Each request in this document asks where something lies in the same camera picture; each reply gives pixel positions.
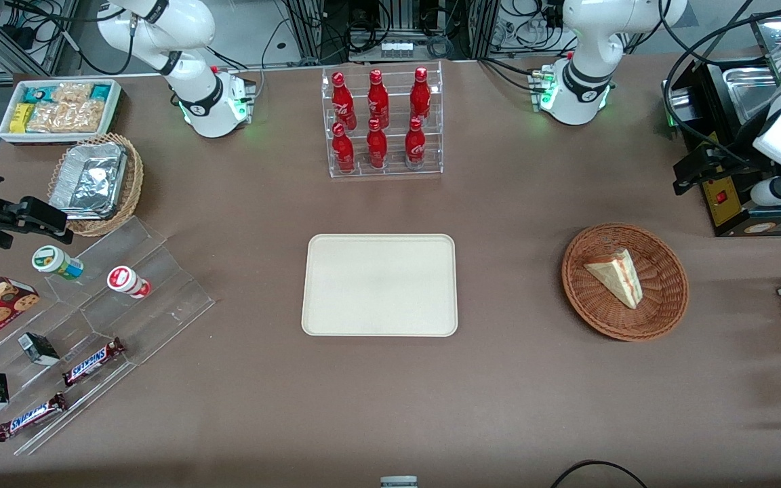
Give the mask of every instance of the wicker basket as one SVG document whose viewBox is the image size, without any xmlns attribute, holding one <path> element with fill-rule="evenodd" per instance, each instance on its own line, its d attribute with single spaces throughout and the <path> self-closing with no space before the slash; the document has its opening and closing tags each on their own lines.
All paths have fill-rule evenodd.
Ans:
<svg viewBox="0 0 781 488">
<path fill-rule="evenodd" d="M 119 136 L 117 134 L 105 134 L 104 136 L 97 136 L 86 141 L 80 142 L 78 145 L 86 144 L 100 144 L 103 142 L 116 142 L 121 144 L 128 151 L 128 160 L 125 167 L 125 180 L 122 184 L 119 197 L 119 209 L 111 219 L 107 220 L 69 220 L 68 228 L 73 230 L 75 234 L 83 235 L 86 237 L 98 237 L 100 235 L 108 234 L 115 231 L 128 220 L 129 217 L 134 214 L 134 208 L 137 207 L 137 201 L 140 200 L 140 185 L 143 183 L 143 162 L 140 160 L 140 155 L 137 154 L 137 150 L 128 139 Z M 47 198 L 53 194 L 53 187 L 56 185 L 56 180 L 59 179 L 59 170 L 62 169 L 62 161 L 65 159 L 65 154 L 59 158 L 59 164 L 56 165 L 56 169 L 53 170 L 53 178 L 47 185 Z"/>
<path fill-rule="evenodd" d="M 623 305 L 584 268 L 597 256 L 628 249 L 644 298 L 638 308 Z M 580 317 L 595 330 L 619 340 L 653 340 L 681 321 L 689 305 L 689 282 L 676 255 L 658 237 L 638 226 L 608 223 L 574 237 L 562 260 L 562 285 Z"/>
</svg>

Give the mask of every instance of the red bottle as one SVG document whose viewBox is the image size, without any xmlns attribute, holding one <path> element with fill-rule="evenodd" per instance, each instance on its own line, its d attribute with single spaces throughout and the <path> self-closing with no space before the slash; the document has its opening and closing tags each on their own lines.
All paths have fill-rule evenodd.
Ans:
<svg viewBox="0 0 781 488">
<path fill-rule="evenodd" d="M 382 72 L 373 69 L 369 72 L 369 117 L 378 118 L 382 129 L 387 129 L 391 124 L 391 103 L 388 101 L 388 90 L 382 83 Z"/>
<path fill-rule="evenodd" d="M 354 171 L 354 146 L 351 139 L 345 136 L 345 127 L 341 123 L 334 123 L 334 156 L 337 160 L 339 171 L 351 173 Z"/>
<path fill-rule="evenodd" d="M 405 135 L 405 164 L 409 169 L 424 167 L 425 142 L 420 117 L 412 117 L 412 121 L 409 122 L 409 133 Z"/>
<path fill-rule="evenodd" d="M 384 167 L 384 159 L 388 155 L 388 138 L 382 132 L 382 124 L 378 118 L 369 120 L 369 133 L 366 135 L 366 145 L 369 146 L 369 164 L 375 169 Z"/>
<path fill-rule="evenodd" d="M 412 87 L 412 117 L 421 121 L 430 118 L 430 86 L 427 84 L 427 68 L 415 69 L 415 85 Z"/>
<path fill-rule="evenodd" d="M 345 77 L 342 73 L 336 72 L 331 76 L 334 83 L 334 111 L 337 120 L 345 124 L 345 129 L 354 130 L 357 127 L 357 117 L 354 115 L 354 98 L 351 92 L 345 86 Z"/>
</svg>

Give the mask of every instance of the yellow snack package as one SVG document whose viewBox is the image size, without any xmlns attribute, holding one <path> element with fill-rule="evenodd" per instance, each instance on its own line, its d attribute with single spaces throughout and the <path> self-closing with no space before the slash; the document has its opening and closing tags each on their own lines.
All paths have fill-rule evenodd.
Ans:
<svg viewBox="0 0 781 488">
<path fill-rule="evenodd" d="M 9 132 L 13 134 L 23 134 L 26 132 L 26 123 L 32 117 L 32 110 L 35 109 L 35 105 L 32 103 L 18 103 L 14 107 L 14 114 L 12 115 L 12 121 L 8 126 Z"/>
</svg>

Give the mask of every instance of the brown tablecloth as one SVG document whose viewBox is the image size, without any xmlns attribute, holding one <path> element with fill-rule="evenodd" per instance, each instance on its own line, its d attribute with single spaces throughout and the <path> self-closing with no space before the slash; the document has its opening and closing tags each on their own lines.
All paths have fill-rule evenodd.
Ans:
<svg viewBox="0 0 781 488">
<path fill-rule="evenodd" d="M 320 69 L 267 74 L 255 123 L 219 140 L 183 123 L 161 77 L 122 78 L 119 132 L 146 165 L 137 214 L 218 303 L 37 454 L 0 445 L 0 486 L 363 488 L 410 473 L 424 488 L 529 487 L 584 458 L 651 486 L 781 486 L 781 238 L 713 238 L 697 192 L 673 195 L 684 149 L 659 94 L 672 61 L 625 59 L 583 127 L 446 62 L 445 174 L 400 182 L 329 179 Z M 3 144 L 0 195 L 45 195 L 61 154 Z M 611 220 L 685 265 L 691 305 L 663 339 L 610 340 L 565 300 L 567 242 Z M 307 336 L 320 232 L 452 236 L 459 330 Z M 0 275 L 40 281 L 28 257 L 44 243 L 18 236 Z M 627 486 L 600 468 L 567 485 L 608 482 Z"/>
</svg>

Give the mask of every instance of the white tray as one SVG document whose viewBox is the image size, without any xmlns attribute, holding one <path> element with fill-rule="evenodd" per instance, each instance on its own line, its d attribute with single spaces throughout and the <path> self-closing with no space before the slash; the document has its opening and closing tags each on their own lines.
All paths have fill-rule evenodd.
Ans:
<svg viewBox="0 0 781 488">
<path fill-rule="evenodd" d="M 309 241 L 302 325 L 310 336 L 447 337 L 456 324 L 449 236 L 321 234 Z"/>
<path fill-rule="evenodd" d="M 22 97 L 26 95 L 28 89 L 35 89 L 36 87 L 49 87 L 57 85 L 59 83 L 93 83 L 96 85 L 110 85 L 111 92 L 108 93 L 108 99 L 104 103 L 104 111 L 102 112 L 102 120 L 98 124 L 98 130 L 95 132 L 67 132 L 61 134 L 43 134 L 43 133 L 13 133 L 9 130 L 10 120 L 14 116 L 14 108 L 18 103 L 22 101 Z M 8 103 L 8 109 L 5 111 L 5 115 L 0 123 L 0 137 L 3 141 L 10 142 L 12 144 L 56 144 L 63 142 L 78 142 L 85 141 L 90 137 L 100 136 L 108 133 L 108 129 L 111 128 L 111 123 L 114 120 L 114 114 L 117 112 L 117 103 L 119 102 L 121 87 L 116 81 L 108 78 L 63 78 L 63 79 L 50 79 L 50 80 L 31 80 L 20 81 L 14 87 L 12 99 Z"/>
</svg>

